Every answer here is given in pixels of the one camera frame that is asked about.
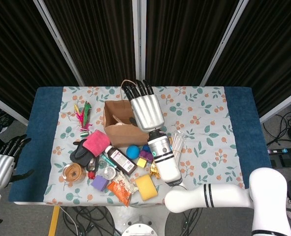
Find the green feather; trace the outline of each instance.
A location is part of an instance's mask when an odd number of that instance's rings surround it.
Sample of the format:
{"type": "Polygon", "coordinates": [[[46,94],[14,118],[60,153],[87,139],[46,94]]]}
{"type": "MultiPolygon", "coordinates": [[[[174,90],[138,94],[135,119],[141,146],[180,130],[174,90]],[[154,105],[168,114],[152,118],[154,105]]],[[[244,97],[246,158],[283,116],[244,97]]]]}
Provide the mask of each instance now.
{"type": "Polygon", "coordinates": [[[83,121],[83,126],[84,127],[85,127],[85,125],[87,123],[88,112],[89,112],[90,108],[92,108],[91,105],[88,102],[85,102],[85,105],[84,105],[84,121],[83,121]]]}

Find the silver robotic hand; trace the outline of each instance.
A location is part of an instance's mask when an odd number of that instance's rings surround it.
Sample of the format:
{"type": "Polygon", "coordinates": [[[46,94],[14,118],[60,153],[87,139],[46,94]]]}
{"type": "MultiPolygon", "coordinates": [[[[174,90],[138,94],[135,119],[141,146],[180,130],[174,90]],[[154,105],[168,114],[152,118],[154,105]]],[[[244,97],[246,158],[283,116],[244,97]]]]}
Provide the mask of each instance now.
{"type": "Polygon", "coordinates": [[[233,184],[204,184],[188,191],[182,182],[169,139],[160,128],[164,119],[158,99],[146,81],[123,86],[138,127],[149,133],[148,144],[163,181],[172,190],[165,197],[174,213],[195,207],[249,207],[254,209],[252,235],[291,236],[286,215],[287,183],[276,170],[259,168],[249,178],[249,189],[233,184]]]}
{"type": "Polygon", "coordinates": [[[161,179],[169,186],[184,186],[167,135],[160,130],[164,125],[164,117],[156,95],[147,81],[137,81],[138,88],[132,84],[124,84],[122,89],[129,99],[137,126],[149,133],[150,146],[155,164],[161,179]]]}
{"type": "Polygon", "coordinates": [[[33,173],[28,171],[23,175],[13,175],[17,165],[19,154],[22,148],[31,139],[26,139],[26,135],[17,136],[6,143],[0,150],[0,190],[4,189],[10,182],[25,179],[33,173]]]}

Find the brown paper bag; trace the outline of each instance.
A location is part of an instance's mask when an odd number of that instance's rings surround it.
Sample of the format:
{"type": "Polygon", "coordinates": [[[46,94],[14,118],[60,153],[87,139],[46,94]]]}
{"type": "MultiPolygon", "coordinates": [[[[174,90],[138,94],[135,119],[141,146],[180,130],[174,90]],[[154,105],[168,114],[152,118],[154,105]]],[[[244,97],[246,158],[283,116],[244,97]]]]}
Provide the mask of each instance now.
{"type": "Polygon", "coordinates": [[[103,126],[112,146],[128,147],[130,145],[142,146],[147,144],[148,134],[131,124],[129,118],[133,117],[131,104],[128,100],[105,101],[103,126]],[[125,125],[115,125],[115,115],[125,125]]]}

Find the floral tablecloth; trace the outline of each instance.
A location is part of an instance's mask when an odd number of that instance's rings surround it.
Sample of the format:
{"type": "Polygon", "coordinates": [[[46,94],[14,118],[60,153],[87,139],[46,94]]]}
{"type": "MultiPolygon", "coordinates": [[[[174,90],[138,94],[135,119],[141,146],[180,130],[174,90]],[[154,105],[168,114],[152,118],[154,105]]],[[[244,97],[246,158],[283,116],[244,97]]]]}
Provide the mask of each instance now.
{"type": "MultiPolygon", "coordinates": [[[[233,183],[244,188],[235,138],[226,105],[223,87],[153,87],[165,119],[163,131],[180,130],[187,138],[182,149],[179,169],[185,185],[195,189],[204,183],[233,183]]],[[[64,206],[122,206],[107,189],[100,192],[88,179],[78,184],[65,182],[63,167],[70,163],[69,155],[79,141],[79,123],[74,105],[79,108],[88,101],[91,131],[103,130],[103,106],[106,100],[120,100],[120,87],[64,87],[59,120],[52,147],[51,172],[44,194],[47,204],[64,206]]],[[[147,174],[150,164],[138,167],[129,177],[147,174]]],[[[170,187],[152,177],[158,196],[142,201],[139,192],[133,194],[130,205],[144,207],[163,204],[170,187]]]]}

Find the small bottle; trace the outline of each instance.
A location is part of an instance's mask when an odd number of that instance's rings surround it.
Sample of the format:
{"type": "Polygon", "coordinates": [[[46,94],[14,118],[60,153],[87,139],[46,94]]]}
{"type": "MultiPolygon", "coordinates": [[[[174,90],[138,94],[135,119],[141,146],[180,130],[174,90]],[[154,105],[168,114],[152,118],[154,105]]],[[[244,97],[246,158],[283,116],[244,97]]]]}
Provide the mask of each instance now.
{"type": "Polygon", "coordinates": [[[109,159],[112,160],[125,174],[130,175],[136,169],[136,164],[130,161],[119,149],[113,146],[108,146],[105,152],[109,159]]]}

